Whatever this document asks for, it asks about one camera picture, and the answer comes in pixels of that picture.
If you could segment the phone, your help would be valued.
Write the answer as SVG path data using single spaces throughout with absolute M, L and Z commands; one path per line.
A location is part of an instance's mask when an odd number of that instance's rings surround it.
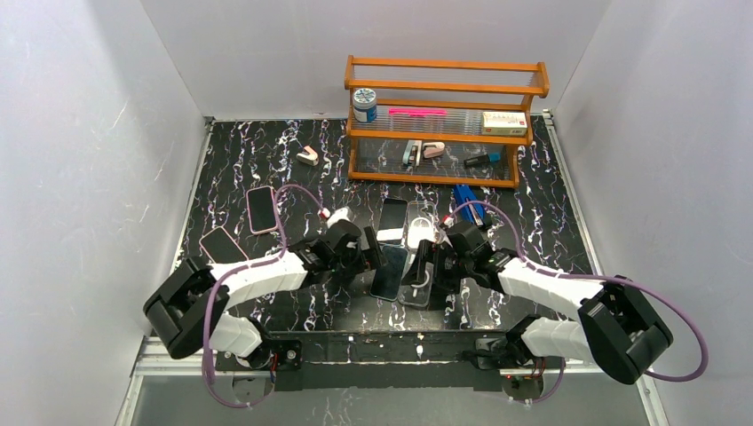
M 204 234 L 199 239 L 199 246 L 212 263 L 231 264 L 248 260 L 245 252 L 222 226 Z
M 271 233 L 278 229 L 271 186 L 263 185 L 249 189 L 246 192 L 246 204 L 250 232 L 253 235 Z
M 379 219 L 376 239 L 383 243 L 399 244 L 404 235 L 408 202 L 402 199 L 385 198 Z
M 386 265 L 380 266 L 372 280 L 369 294 L 377 299 L 394 302 L 408 261 L 408 250 L 402 246 L 386 244 L 381 247 Z

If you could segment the clear grey phone case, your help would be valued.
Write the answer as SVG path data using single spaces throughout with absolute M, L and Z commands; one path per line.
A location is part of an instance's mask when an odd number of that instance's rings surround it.
M 397 300 L 400 304 L 426 310 L 430 304 L 433 284 L 432 263 L 414 262 L 404 273 Z

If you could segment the clear magsafe phone case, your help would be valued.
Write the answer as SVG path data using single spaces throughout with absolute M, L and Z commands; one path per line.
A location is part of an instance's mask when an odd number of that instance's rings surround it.
M 436 209 L 428 201 L 410 201 L 407 211 L 408 230 L 407 247 L 417 250 L 423 240 L 436 241 L 438 236 L 438 218 Z

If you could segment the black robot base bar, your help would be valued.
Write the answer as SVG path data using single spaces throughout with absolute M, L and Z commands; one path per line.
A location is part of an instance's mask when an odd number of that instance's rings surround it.
M 226 351 L 220 373 L 275 373 L 277 391 L 335 388 L 471 388 L 542 392 L 560 361 L 517 364 L 502 331 L 272 332 L 248 359 Z

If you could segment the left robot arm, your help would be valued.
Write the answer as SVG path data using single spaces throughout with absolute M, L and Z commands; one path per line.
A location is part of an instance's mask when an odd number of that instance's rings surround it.
M 296 291 L 317 280 L 353 277 L 387 263 L 374 229 L 346 219 L 282 256 L 212 264 L 190 257 L 145 301 L 142 311 L 173 359 L 203 350 L 247 358 L 265 338 L 251 320 L 228 314 L 238 304 L 278 292 Z

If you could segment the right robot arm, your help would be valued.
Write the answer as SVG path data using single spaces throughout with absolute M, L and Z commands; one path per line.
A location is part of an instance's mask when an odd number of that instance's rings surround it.
M 674 337 L 636 288 L 605 279 L 569 280 L 534 270 L 512 249 L 492 248 L 481 230 L 459 222 L 441 242 L 422 240 L 401 283 L 425 304 L 432 291 L 457 292 L 462 280 L 522 297 L 563 314 L 528 315 L 505 336 L 464 352 L 480 369 L 557 357 L 596 364 L 619 383 L 633 384 Z

